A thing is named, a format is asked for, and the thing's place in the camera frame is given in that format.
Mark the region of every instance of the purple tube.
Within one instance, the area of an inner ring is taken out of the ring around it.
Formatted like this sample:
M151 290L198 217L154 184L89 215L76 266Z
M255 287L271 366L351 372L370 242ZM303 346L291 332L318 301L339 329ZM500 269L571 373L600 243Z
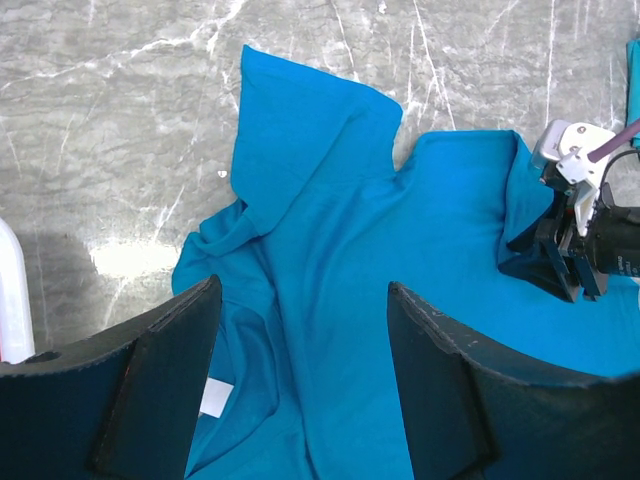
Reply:
M627 128L622 130L611 140L589 153L587 158L591 163L597 163L610 153L613 153L616 149L623 146L625 143L630 142L638 133L640 133L640 118L629 124Z

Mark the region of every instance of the blue garment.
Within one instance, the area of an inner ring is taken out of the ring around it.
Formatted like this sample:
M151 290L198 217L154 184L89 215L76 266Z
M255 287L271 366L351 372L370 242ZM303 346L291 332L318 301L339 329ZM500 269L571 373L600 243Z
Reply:
M173 276L176 293L220 276L210 375L235 385L222 418L198 421L189 478L412 478L390 281L540 359L640 367L631 282L570 305L498 273L506 241L551 202L520 137L429 133L395 172L401 117L367 86L245 47L238 200L188 236Z
M627 125L640 118L640 40L627 43L627 66L629 70L629 98L627 100ZM631 144L640 146L640 134Z

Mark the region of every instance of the blue cloth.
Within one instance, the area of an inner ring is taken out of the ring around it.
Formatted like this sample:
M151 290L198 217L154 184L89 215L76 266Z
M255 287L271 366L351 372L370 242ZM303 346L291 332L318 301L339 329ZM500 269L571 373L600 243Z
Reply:
M627 67L629 71L629 98L627 100L627 125L640 118L640 40L627 43ZM631 144L640 146L640 134Z
M220 419L198 421L189 478L412 478L390 281L534 357L640 367L631 282L569 305L498 273L506 241L551 201L520 137L429 133L395 172L401 117L367 86L244 49L238 200L188 236L173 275L176 293L220 276L210 375L235 385Z

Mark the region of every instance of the gray marble tabletop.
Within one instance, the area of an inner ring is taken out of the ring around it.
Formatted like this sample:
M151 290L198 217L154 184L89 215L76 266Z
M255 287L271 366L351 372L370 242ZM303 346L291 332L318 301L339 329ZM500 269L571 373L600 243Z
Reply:
M24 250L37 350L170 297L186 234L234 198L243 44L396 99L399 165L433 129L529 145L556 117L619 130L638 3L4 0L0 217ZM612 171L627 205L633 161Z

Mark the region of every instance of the black cable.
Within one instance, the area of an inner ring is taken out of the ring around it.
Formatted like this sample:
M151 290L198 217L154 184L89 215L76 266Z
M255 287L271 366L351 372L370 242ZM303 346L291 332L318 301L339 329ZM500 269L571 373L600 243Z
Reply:
M604 182L607 179L607 174L609 173L609 170L611 169L611 167L613 167L613 164L616 163L621 158L627 157L629 155L637 155L638 160L640 160L640 148L632 148L630 150L625 150L624 152L619 153L618 155L613 157L611 160L609 160L609 163L607 163L607 166L605 167L604 172L602 173L602 182L600 183L600 188L602 188L602 185L604 185Z

